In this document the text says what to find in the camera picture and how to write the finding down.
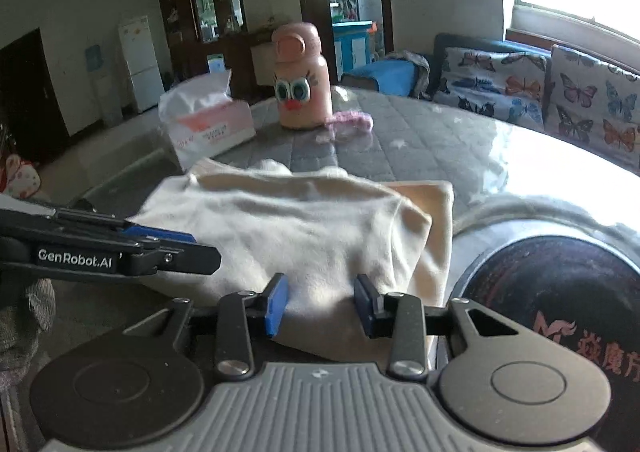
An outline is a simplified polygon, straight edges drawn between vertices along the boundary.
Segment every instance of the orange butterfly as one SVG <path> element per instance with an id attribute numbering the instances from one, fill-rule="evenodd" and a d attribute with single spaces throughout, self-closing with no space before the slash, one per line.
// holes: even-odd
<path id="1" fill-rule="evenodd" d="M 507 79 L 507 87 L 504 90 L 507 95 L 517 95 L 519 93 L 525 93 L 535 100 L 540 100 L 540 91 L 542 90 L 542 86 L 540 86 L 540 82 L 534 80 L 531 84 L 527 85 L 527 79 L 523 78 L 522 81 L 518 80 L 517 77 L 511 75 Z"/>
<path id="2" fill-rule="evenodd" d="M 620 133 L 611 125 L 611 122 L 605 119 L 602 119 L 602 122 L 604 123 L 604 141 L 607 142 L 607 145 L 613 145 L 617 142 L 618 148 L 620 148 L 620 145 L 624 145 L 627 153 L 631 153 L 634 150 L 636 145 L 635 127 L 630 127 Z"/>

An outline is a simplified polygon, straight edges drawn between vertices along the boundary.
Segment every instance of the refrigerator door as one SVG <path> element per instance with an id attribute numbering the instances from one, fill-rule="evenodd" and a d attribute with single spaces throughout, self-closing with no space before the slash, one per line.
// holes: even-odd
<path id="1" fill-rule="evenodd" d="M 164 86 L 157 66 L 141 71 L 130 79 L 138 113 L 158 104 L 160 95 L 164 93 Z"/>
<path id="2" fill-rule="evenodd" d="M 158 65 L 149 20 L 146 17 L 120 26 L 118 32 L 129 75 Z"/>

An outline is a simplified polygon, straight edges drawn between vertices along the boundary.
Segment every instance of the orange object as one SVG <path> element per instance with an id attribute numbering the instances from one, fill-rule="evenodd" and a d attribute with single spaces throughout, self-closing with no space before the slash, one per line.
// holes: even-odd
<path id="1" fill-rule="evenodd" d="M 292 23 L 273 32 L 280 124 L 292 129 L 324 125 L 334 111 L 326 60 L 316 27 Z"/>

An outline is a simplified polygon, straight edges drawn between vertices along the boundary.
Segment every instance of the cartoon face on bottle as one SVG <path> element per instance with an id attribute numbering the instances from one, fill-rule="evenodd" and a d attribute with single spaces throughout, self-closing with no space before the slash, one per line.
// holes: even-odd
<path id="1" fill-rule="evenodd" d="M 283 78 L 276 78 L 275 92 L 276 100 L 287 111 L 298 111 L 302 109 L 314 98 L 314 88 L 318 87 L 318 79 L 310 71 L 306 76 L 297 78 L 289 82 Z"/>

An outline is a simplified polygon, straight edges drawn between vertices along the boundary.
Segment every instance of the cream fabric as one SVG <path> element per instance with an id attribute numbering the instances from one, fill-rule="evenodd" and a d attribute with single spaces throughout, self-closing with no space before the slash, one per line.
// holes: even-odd
<path id="1" fill-rule="evenodd" d="M 274 161 L 240 170 L 205 159 L 162 182 L 134 221 L 194 234 L 220 249 L 222 266 L 211 276 L 163 273 L 146 285 L 210 305 L 286 273 L 290 300 L 278 342 L 384 365 L 388 340 L 362 333 L 353 279 L 367 273 L 382 292 L 411 288 L 440 305 L 452 226 L 449 183 L 392 186 L 397 191 L 336 167 L 291 174 Z"/>

